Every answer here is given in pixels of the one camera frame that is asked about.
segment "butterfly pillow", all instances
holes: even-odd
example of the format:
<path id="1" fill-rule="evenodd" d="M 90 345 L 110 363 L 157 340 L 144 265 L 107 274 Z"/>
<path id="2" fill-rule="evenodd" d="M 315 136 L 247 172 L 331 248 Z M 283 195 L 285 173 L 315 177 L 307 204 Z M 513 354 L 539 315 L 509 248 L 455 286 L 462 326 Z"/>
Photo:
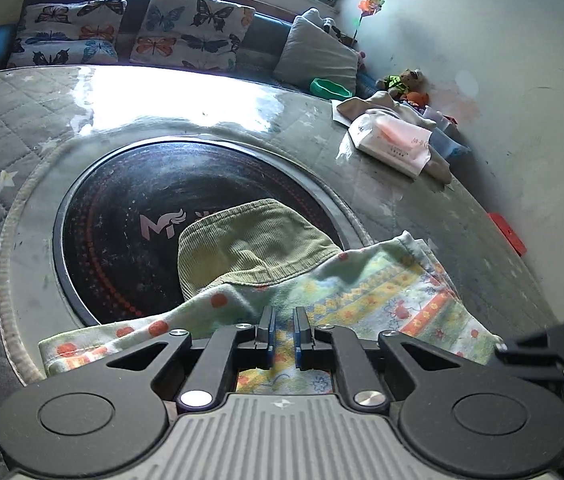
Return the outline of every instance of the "butterfly pillow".
<path id="1" fill-rule="evenodd" d="M 151 0 L 130 60 L 195 70 L 232 70 L 255 9 L 220 0 Z"/>
<path id="2" fill-rule="evenodd" d="M 126 0 L 30 5 L 22 12 L 16 36 L 23 41 L 104 40 L 115 44 L 125 9 Z"/>
<path id="3" fill-rule="evenodd" d="M 114 64 L 118 54 L 104 40 L 22 42 L 16 38 L 6 68 L 65 64 Z"/>

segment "ribbed gray plate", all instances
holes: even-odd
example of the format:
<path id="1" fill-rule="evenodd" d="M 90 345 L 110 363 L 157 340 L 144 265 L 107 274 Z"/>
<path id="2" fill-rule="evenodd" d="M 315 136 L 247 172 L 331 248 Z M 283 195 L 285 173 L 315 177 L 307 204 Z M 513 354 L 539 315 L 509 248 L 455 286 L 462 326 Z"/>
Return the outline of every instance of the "ribbed gray plate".
<path id="1" fill-rule="evenodd" d="M 333 395 L 238 394 L 213 412 L 182 416 L 155 453 L 109 478 L 456 479 L 412 456 L 382 417 L 350 412 Z M 554 479 L 551 474 L 537 477 Z"/>

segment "green bowl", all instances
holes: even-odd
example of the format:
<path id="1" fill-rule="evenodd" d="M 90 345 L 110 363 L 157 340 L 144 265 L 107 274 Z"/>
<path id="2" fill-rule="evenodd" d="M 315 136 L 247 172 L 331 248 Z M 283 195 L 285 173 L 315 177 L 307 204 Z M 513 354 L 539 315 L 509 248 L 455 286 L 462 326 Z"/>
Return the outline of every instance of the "green bowl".
<path id="1" fill-rule="evenodd" d="M 311 82 L 310 90 L 313 95 L 321 97 L 322 99 L 343 100 L 353 97 L 353 94 L 342 85 L 338 85 L 328 79 L 315 78 Z"/>

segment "red object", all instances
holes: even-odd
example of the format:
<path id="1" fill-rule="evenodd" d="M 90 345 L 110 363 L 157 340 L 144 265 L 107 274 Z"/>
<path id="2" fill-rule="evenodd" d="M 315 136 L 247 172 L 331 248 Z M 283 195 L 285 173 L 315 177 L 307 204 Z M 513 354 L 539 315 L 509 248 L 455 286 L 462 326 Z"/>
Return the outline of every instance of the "red object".
<path id="1" fill-rule="evenodd" d="M 488 216 L 490 216 L 490 219 L 495 222 L 497 227 L 499 227 L 499 230 L 513 246 L 513 249 L 515 249 L 515 252 L 520 256 L 524 256 L 524 254 L 526 254 L 526 246 L 523 241 L 520 240 L 520 237 L 517 236 L 515 231 L 511 229 L 508 222 L 504 220 L 504 217 L 501 216 L 500 213 L 488 213 Z"/>

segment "polka dot fabric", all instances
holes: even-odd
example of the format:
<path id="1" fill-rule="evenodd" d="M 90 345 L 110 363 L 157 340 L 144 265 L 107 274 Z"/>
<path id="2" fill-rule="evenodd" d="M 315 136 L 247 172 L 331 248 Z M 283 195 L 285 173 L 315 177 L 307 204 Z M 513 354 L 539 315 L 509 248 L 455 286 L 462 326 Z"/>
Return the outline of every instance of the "polka dot fabric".
<path id="1" fill-rule="evenodd" d="M 223 283 L 165 314 L 89 327 L 40 343 L 48 375 L 130 348 L 169 330 L 184 328 L 205 338 L 220 326 L 257 323 L 265 306 L 275 309 L 272 370 L 247 370 L 238 391 L 315 394 L 331 391 L 331 378 L 295 368 L 293 309 L 306 308 L 313 324 L 349 326 L 361 338 L 400 330 L 476 362 L 485 363 L 497 336 L 461 303 L 446 271 L 421 240 L 404 232 L 361 250 L 337 251 L 305 273 L 270 285 Z"/>

